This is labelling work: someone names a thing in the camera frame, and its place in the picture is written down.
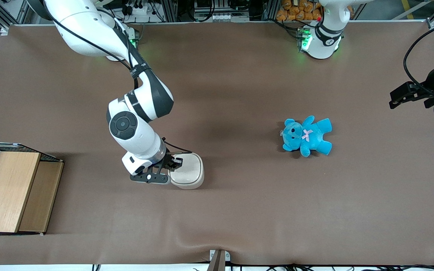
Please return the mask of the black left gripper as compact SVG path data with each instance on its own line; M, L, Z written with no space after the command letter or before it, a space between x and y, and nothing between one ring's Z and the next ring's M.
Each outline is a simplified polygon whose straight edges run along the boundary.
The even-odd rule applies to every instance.
M434 106L434 69L428 73L423 85L432 93L429 95L429 98L424 101L425 108L429 109ZM427 98L427 92L413 82L405 82L391 91L390 98L389 107L393 110L401 104Z

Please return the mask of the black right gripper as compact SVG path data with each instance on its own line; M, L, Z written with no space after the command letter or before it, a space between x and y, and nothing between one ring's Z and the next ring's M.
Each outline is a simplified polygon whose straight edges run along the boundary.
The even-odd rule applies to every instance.
M152 174L166 174L163 171L167 170L174 172L183 165L183 158L173 157L172 154L166 153L159 162L150 166L150 173Z

